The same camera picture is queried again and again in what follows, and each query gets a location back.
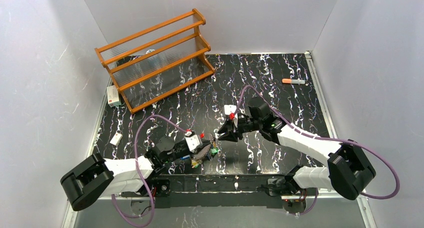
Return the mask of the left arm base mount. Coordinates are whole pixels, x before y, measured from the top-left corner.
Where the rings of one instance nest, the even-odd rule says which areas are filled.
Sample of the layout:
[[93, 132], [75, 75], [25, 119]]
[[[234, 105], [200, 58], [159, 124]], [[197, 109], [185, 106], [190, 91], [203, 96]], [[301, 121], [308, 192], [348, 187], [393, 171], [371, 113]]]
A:
[[[155, 177], [147, 180], [150, 185], [150, 191], [154, 198], [165, 198], [171, 194], [171, 181], [166, 177]], [[137, 192], [125, 191], [120, 194], [124, 198], [148, 198], [146, 188], [142, 187]]]

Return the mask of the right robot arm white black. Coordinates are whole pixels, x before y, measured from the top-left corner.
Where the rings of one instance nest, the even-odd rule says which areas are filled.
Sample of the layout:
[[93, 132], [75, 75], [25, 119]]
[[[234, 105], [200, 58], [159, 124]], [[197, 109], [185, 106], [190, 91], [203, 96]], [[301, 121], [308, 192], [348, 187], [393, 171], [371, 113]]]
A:
[[238, 142], [245, 133], [259, 132], [267, 141], [295, 149], [322, 164], [297, 165], [283, 178], [270, 181], [265, 188], [272, 196], [315, 188], [334, 190], [345, 199], [355, 200], [376, 176], [363, 149], [351, 140], [323, 140], [277, 116], [260, 97], [249, 100], [249, 115], [236, 112], [236, 108], [223, 108], [226, 120], [217, 132], [220, 141]]

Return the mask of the bunch of coloured keys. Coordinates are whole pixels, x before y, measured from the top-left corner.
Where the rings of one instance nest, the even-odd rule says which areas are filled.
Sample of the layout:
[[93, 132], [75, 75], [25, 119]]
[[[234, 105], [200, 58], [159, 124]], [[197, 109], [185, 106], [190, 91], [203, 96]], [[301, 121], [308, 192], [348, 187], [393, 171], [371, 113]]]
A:
[[202, 146], [196, 148], [194, 153], [190, 155], [191, 167], [197, 168], [203, 161], [211, 160], [218, 152], [217, 139], [214, 133], [208, 133], [206, 139], [202, 140]]

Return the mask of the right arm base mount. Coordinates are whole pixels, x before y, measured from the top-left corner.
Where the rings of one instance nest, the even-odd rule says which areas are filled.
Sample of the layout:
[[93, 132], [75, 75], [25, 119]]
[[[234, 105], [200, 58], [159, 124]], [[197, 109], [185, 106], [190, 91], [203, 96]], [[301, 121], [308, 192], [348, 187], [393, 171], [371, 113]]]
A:
[[308, 191], [312, 189], [301, 188], [293, 178], [269, 178], [267, 183], [262, 184], [257, 190], [265, 192], [270, 197], [282, 197], [285, 213], [297, 217], [309, 213], [318, 199], [318, 190], [315, 189], [312, 192], [313, 201], [307, 207]]

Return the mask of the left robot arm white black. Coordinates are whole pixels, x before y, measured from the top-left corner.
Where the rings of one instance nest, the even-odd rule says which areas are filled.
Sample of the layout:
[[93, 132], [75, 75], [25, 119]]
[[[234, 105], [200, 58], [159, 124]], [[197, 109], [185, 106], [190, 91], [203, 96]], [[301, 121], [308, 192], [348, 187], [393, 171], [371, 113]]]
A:
[[176, 142], [164, 136], [138, 158], [108, 159], [100, 153], [92, 154], [66, 173], [60, 184], [72, 209], [81, 211], [101, 197], [120, 193], [145, 194], [145, 185], [155, 190], [153, 178], [161, 174], [167, 164], [190, 158], [196, 165], [212, 157], [215, 146], [214, 137], [195, 134]]

